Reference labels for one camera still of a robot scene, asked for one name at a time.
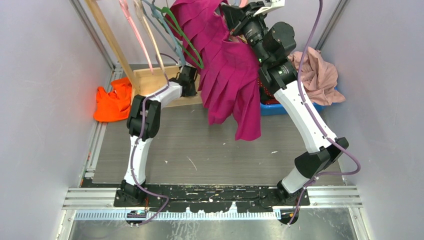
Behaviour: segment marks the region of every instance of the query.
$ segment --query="blue bin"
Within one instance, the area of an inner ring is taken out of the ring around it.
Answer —
[[[316,103],[312,103],[315,109],[319,112],[321,112],[326,106],[321,106]],[[260,115],[261,116],[270,116],[270,115],[282,115],[287,114],[287,111],[284,109],[284,107],[281,104],[271,104],[271,105],[265,105],[260,103]]]

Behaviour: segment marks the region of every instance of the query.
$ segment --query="gray floor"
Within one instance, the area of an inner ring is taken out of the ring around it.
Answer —
[[[201,104],[164,108],[158,135],[148,155],[148,183],[275,185],[305,152],[288,115],[263,116],[262,136],[235,141],[237,123],[208,125]],[[130,135],[126,121],[107,125],[94,174],[95,183],[120,183],[127,170]],[[328,170],[340,171],[338,163]],[[343,185],[339,176],[323,176],[318,185]]]
[[[277,220],[75,221],[70,240],[356,240],[347,208],[301,209],[290,228]]]

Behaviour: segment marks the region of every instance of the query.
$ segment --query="green hanger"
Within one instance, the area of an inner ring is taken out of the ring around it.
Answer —
[[[189,53],[189,51],[187,51],[187,49],[184,48],[184,46],[181,44],[181,42],[177,41],[178,45],[181,46],[181,48],[184,50],[184,52],[194,61],[194,63],[196,63],[196,65],[199,68],[203,69],[204,65],[203,65],[202,58],[200,57],[200,54],[198,53],[196,48],[193,46],[192,42],[189,40],[189,38],[186,36],[186,34],[184,34],[183,30],[180,28],[180,25],[178,24],[178,21],[175,18],[172,11],[168,7],[164,7],[164,8],[160,8],[158,6],[155,6],[155,7],[162,14],[165,14],[165,15],[168,14],[169,15],[169,17],[172,19],[173,23],[171,23],[168,19],[163,17],[165,19],[166,23],[168,24],[168,26],[170,26],[172,29],[174,29],[175,32],[177,32],[180,36],[182,36],[187,41],[188,45],[191,47],[191,49],[193,49],[193,52],[195,53],[197,59],[199,59],[199,62]]]

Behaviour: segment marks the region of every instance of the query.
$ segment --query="wooden pole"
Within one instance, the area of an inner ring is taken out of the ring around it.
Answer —
[[[113,52],[118,58],[118,61],[123,68],[123,71],[125,72],[126,76],[131,82],[133,91],[134,90],[136,92],[140,91],[139,83],[136,79],[136,76],[134,75],[133,70],[131,70],[131,67],[128,64],[127,59],[125,58],[124,53],[122,52],[121,47],[119,46],[118,41],[115,38],[115,35],[108,24],[108,21],[103,15],[102,10],[99,7],[99,4],[97,4],[97,0],[85,0],[85,2],[90,8],[90,11],[93,14],[94,19],[97,22],[98,26],[100,27],[101,31],[106,37],[107,42],[109,43],[110,47],[112,48]]]

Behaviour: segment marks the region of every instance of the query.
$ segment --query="white wall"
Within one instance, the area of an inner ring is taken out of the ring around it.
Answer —
[[[87,15],[90,18],[91,22],[93,23],[94,28],[96,28],[96,31],[99,37],[101,38],[103,44],[106,46],[109,55],[111,56],[114,62],[117,62],[117,58],[115,57],[113,51],[110,49],[109,45],[107,44],[105,37],[103,36],[96,21],[92,17],[90,10],[88,9],[85,1],[84,0],[79,0],[79,1],[81,2],[81,5],[84,7],[85,11],[87,12]],[[150,48],[150,51],[148,52],[150,59],[152,60],[153,63],[156,63],[155,52],[153,50],[152,44],[150,43],[150,39],[145,34],[145,30],[143,26],[141,26],[139,20],[137,19],[136,13],[134,12],[133,0],[127,0],[127,2],[131,11],[131,16],[135,24],[137,25],[138,30],[140,31],[140,34],[144,40],[144,44],[146,44]],[[172,3],[174,2],[175,0],[168,0],[169,6],[171,6]],[[321,20],[317,26],[315,36],[312,40],[311,46],[316,46],[316,44],[318,43],[318,40],[322,32],[324,31],[339,0],[325,0],[324,2],[325,3],[322,10]],[[124,16],[124,13],[121,10],[119,1],[118,0],[102,0],[102,1],[98,1],[98,5],[100,6],[104,16],[106,17],[110,25],[110,28],[112,29],[128,62],[130,64],[147,63],[146,57],[143,54],[140,44],[137,41],[136,36],[134,35],[130,25],[128,24],[128,21]],[[166,6],[166,0],[157,0],[155,2],[155,5],[158,7],[164,7]],[[150,8],[146,4],[144,6],[146,7],[147,14],[150,16],[151,15]],[[276,22],[287,22],[288,24],[292,25],[295,31],[295,40],[297,42],[296,51],[301,51],[303,47],[305,46],[306,41],[309,37],[309,33],[311,32],[312,26],[314,25],[314,21],[317,16],[318,6],[319,6],[318,0],[286,0],[285,7],[277,9],[269,13],[268,16],[265,18],[265,22],[269,28],[272,27],[272,25],[274,25]],[[157,21],[153,17],[151,19],[155,22],[155,24],[157,23]],[[162,27],[159,24],[156,24],[156,25],[159,27],[159,29],[162,29]],[[152,28],[154,37],[158,43],[159,50],[163,53],[167,53],[172,56],[175,56],[174,52],[168,47],[166,42],[162,40],[162,37],[160,36],[160,34],[157,33],[156,30],[153,30],[152,26],[151,28]],[[163,61],[166,63],[172,63],[172,61],[167,58],[164,58]]]
[[[51,240],[111,70],[69,1],[0,1],[0,23],[0,239]]]
[[[423,9],[423,1],[350,1],[322,50],[347,99],[327,120],[362,163],[348,180],[376,240],[423,239]]]

